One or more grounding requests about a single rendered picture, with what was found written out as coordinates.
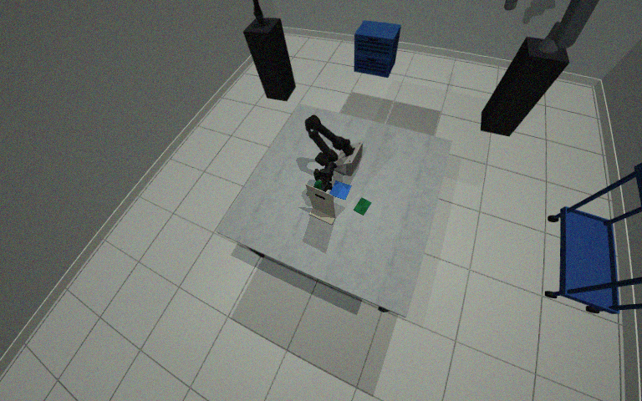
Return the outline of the blue square mat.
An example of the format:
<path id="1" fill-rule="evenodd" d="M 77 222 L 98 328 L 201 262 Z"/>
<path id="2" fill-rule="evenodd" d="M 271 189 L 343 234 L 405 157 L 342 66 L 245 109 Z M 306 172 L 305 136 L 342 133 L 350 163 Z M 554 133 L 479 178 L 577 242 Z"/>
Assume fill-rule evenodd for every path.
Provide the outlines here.
<path id="1" fill-rule="evenodd" d="M 350 188 L 351 188 L 351 185 L 347 185 L 345 183 L 335 181 L 334 186 L 329 194 L 336 196 L 340 199 L 346 200 L 346 197 L 349 193 Z"/>

